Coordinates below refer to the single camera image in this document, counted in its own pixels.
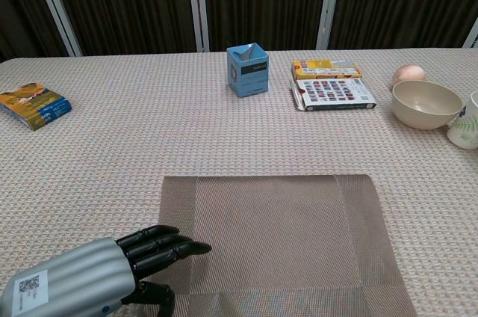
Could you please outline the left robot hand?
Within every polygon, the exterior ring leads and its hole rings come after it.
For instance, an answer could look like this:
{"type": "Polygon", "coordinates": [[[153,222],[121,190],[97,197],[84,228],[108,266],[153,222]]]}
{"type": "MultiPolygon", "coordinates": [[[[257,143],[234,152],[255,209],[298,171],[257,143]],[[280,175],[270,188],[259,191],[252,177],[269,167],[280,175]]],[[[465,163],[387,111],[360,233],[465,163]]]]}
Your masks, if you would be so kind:
{"type": "Polygon", "coordinates": [[[168,225],[100,238],[15,273],[1,294],[2,316],[109,316],[129,304],[171,316],[175,293],[147,277],[212,247],[168,225]]]}

